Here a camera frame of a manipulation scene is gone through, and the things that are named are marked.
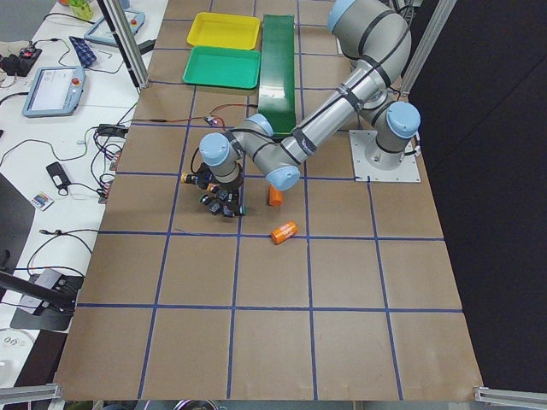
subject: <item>grid line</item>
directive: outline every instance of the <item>grid line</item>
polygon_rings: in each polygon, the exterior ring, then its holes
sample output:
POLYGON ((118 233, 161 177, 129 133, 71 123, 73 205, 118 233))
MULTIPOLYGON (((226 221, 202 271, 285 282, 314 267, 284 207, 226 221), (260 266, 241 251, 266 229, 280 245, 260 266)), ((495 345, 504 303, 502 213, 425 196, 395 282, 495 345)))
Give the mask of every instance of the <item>grid line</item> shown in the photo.
MULTIPOLYGON (((300 30, 300 2, 297 1, 297 34, 298 34, 298 64, 302 67, 302 35, 300 30)), ((300 76, 300 90, 303 87, 302 69, 298 70, 300 76)), ((304 117, 304 95, 300 93, 300 113, 303 120, 304 117)), ((313 295, 313 279, 312 279, 312 266, 311 266, 311 249, 309 241, 309 196, 308 196, 308 164, 304 162, 304 210, 306 217, 306 260, 308 268, 308 299, 309 299, 309 339, 311 349, 311 376, 312 386, 314 391, 314 400, 319 399, 319 392, 317 389, 317 363, 315 358, 315 326, 314 326, 314 295, 313 295)))
POLYGON ((463 313, 462 309, 419 307, 301 307, 301 306, 232 306, 232 305, 177 305, 166 303, 78 303, 78 308, 132 308, 180 310, 250 310, 258 312, 364 312, 364 313, 463 313))
MULTIPOLYGON (((166 236, 168 232, 154 231, 99 231, 99 235, 157 235, 166 236)), ((237 237, 237 233, 210 233, 210 232, 185 232, 175 231, 170 232, 171 236, 179 237, 237 237)), ((268 234, 260 233, 241 233, 240 237, 261 237, 270 238, 268 234)), ((329 235, 295 235, 294 239, 312 239, 312 240, 341 240, 341 241, 410 241, 410 242, 444 242, 443 237, 344 237, 344 236, 329 236, 329 235)))
MULTIPOLYGON (((193 112, 193 109, 194 109, 195 100, 196 100, 196 87, 194 87, 193 95, 192 95, 192 99, 191 99, 190 116, 192 115, 192 112, 193 112)), ((189 134, 190 134, 190 125, 187 124, 186 125, 186 133, 185 133, 185 141, 184 141, 183 148, 182 148, 182 155, 180 156, 179 173, 178 173, 179 178, 180 178, 180 175, 182 174, 182 167, 183 167, 183 163, 184 163, 184 159, 185 159, 186 145, 188 144, 189 134)), ((174 216, 175 216, 175 212, 176 212, 176 208, 177 208, 179 188, 180 188, 180 183, 177 180, 177 182, 175 184, 175 189, 174 189, 173 205, 171 207, 171 214, 169 216, 168 232, 166 232, 165 246, 163 248, 162 264, 160 266, 160 273, 159 273, 159 276, 158 276, 158 279, 157 279, 156 296, 155 296, 155 300, 154 300, 154 305, 155 306, 152 308, 152 317, 150 319, 150 329, 149 329, 149 334, 148 334, 148 340, 147 340, 147 343, 146 343, 146 350, 144 351, 143 369, 142 369, 142 372, 141 372, 140 383, 139 383, 139 386, 138 386, 138 398, 139 399, 142 398, 142 396, 143 396, 144 382, 145 382, 145 379, 146 379, 146 371, 147 371, 147 367, 148 367, 148 360, 150 358, 150 349, 151 349, 151 345, 152 345, 152 337, 154 335, 154 327, 155 327, 155 324, 156 324, 156 312, 157 312, 156 306, 158 305, 158 302, 159 302, 159 299, 160 299, 160 292, 162 290, 162 279, 163 279, 163 273, 164 273, 164 270, 165 270, 165 265, 166 265, 167 257, 168 257, 168 249, 169 249, 169 243, 170 243, 170 240, 171 240, 171 231, 173 229, 174 216)))
POLYGON ((389 333, 390 345, 391 345, 391 357, 393 359, 393 369, 395 371, 395 379, 397 382, 397 393, 399 394, 399 400, 403 400, 403 387, 401 386, 401 376, 399 374, 399 366, 397 363, 397 352, 395 351, 395 340, 393 337, 393 328, 391 326, 391 316, 389 310, 389 302, 387 301, 387 292, 385 289, 384 268, 382 264, 382 255, 379 249, 378 227, 376 226, 376 214, 374 212, 373 193, 371 190, 370 177, 367 181, 368 200, 370 201, 370 213, 373 222, 374 243, 376 246, 376 256, 378 258, 379 278, 382 285, 382 296, 384 297, 385 305, 385 318, 387 320, 387 331, 389 333))

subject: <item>green conveyor belt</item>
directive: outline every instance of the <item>green conveyor belt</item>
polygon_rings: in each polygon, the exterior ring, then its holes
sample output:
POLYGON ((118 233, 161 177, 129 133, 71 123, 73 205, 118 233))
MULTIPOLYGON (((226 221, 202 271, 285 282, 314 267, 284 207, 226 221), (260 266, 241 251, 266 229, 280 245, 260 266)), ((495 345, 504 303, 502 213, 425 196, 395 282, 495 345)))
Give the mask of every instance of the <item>green conveyor belt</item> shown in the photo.
POLYGON ((296 125, 294 94, 294 15, 264 15, 258 112, 277 137, 296 125))

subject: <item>orange can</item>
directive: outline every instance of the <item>orange can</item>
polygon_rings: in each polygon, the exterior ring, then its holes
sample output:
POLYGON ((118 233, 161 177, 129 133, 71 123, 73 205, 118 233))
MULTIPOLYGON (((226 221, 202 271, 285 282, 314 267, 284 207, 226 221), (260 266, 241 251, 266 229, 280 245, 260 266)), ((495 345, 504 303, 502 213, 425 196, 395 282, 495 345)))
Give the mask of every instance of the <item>orange can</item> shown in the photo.
POLYGON ((283 205, 283 192, 276 190, 273 185, 270 185, 268 190, 268 205, 272 207, 283 205))
POLYGON ((283 224, 282 226, 279 226, 278 228, 274 229, 270 236, 272 237, 273 241, 276 245, 279 245, 280 243, 283 243, 288 238, 296 235, 298 233, 298 227, 297 224, 295 224, 292 220, 287 222, 286 224, 283 224))

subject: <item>white desk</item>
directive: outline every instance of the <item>white desk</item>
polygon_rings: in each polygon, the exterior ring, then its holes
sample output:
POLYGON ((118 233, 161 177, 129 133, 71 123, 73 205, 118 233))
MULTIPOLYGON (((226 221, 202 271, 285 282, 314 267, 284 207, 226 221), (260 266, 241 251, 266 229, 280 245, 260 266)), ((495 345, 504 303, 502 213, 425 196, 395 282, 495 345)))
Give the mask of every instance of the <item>white desk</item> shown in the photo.
MULTIPOLYGON (((155 39, 162 23, 162 17, 167 6, 167 0, 132 0, 132 8, 143 11, 146 14, 146 21, 137 33, 137 43, 148 39, 155 39)), ((101 13, 97 2, 92 2, 94 10, 93 20, 98 20, 101 13)), ((71 14, 68 7, 56 5, 52 13, 71 14)), ((69 36, 83 37, 90 25, 70 19, 64 16, 50 16, 38 29, 33 41, 61 38, 70 47, 70 52, 62 59, 66 65, 79 65, 77 56, 68 39, 69 36)), ((108 64, 101 64, 97 69, 114 71, 121 64, 121 55, 114 47, 91 45, 98 51, 99 61, 103 56, 110 53, 108 64)), ((18 81, 7 89, 0 89, 0 98, 7 95, 28 91, 34 74, 39 67, 59 66, 58 60, 67 50, 61 41, 40 42, 37 47, 43 50, 32 71, 26 78, 19 78, 18 81)), ((144 63, 148 66, 152 53, 144 56, 144 63)), ((7 79, 3 86, 8 85, 11 79, 7 79)), ((125 65, 116 74, 86 72, 85 91, 80 104, 74 115, 56 118, 29 119, 21 114, 25 97, 14 97, 0 106, 0 128, 4 130, 0 138, 0 156, 29 138, 50 142, 56 154, 61 158, 77 156, 84 152, 82 144, 85 131, 99 123, 115 124, 120 117, 138 100, 138 93, 132 85, 125 65)), ((80 182, 92 187, 97 186, 90 173, 90 163, 97 149, 91 139, 91 132, 88 134, 88 152, 78 160, 63 162, 68 177, 73 182, 80 182)), ((97 170, 102 171, 102 157, 97 161, 97 170)), ((50 147, 41 143, 26 143, 13 151, 6 157, 0 172, 21 192, 26 198, 31 198, 38 192, 43 191, 55 200, 55 203, 45 211, 36 211, 34 222, 29 238, 26 241, 23 254, 19 260, 18 267, 25 267, 32 253, 47 239, 38 230, 45 229, 63 231, 73 229, 98 229, 103 217, 104 205, 97 201, 95 193, 83 187, 74 186, 70 188, 69 196, 59 196, 55 186, 52 184, 45 167, 56 161, 50 152, 50 147)), ((95 243, 96 234, 93 232, 82 232, 79 234, 90 247, 95 243)), ((84 246, 71 237, 60 237, 48 244, 41 251, 35 260, 34 266, 67 266, 78 269, 85 273, 89 263, 90 255, 84 246)), ((67 275, 74 274, 70 271, 63 272, 67 275)), ((16 276, 28 278, 25 271, 17 271, 16 276)), ((18 303, 20 295, 7 291, 3 300, 9 303, 18 303)), ((0 328, 9 327, 15 307, 0 305, 0 328)), ((38 331, 29 331, 30 337, 36 337, 38 331)), ((25 360, 30 353, 32 345, 30 338, 25 333, 20 333, 23 343, 0 350, 3 355, 0 357, 0 388, 13 387, 25 360)))

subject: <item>green tray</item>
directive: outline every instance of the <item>green tray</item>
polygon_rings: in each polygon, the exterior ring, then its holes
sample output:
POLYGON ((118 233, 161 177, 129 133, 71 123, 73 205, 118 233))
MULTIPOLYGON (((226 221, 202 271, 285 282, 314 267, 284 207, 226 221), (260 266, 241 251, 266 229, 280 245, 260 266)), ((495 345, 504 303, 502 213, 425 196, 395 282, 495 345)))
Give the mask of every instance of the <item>green tray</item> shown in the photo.
POLYGON ((188 84, 255 88, 260 72, 259 51, 194 47, 182 79, 188 84))

